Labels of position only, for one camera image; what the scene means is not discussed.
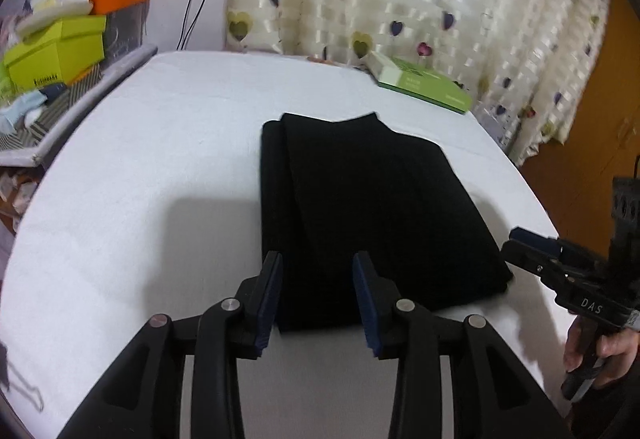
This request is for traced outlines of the person's right hand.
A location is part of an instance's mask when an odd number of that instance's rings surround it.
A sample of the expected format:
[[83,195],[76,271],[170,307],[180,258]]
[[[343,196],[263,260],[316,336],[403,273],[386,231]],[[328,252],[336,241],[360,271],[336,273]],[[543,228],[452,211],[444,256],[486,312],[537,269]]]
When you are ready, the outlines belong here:
[[[567,332],[563,363],[565,371],[576,370],[584,360],[592,341],[594,323],[578,315]],[[602,388],[624,377],[636,362],[639,352],[639,333],[623,329],[610,336],[601,336],[597,342],[597,355],[604,360],[604,367],[593,386]]]

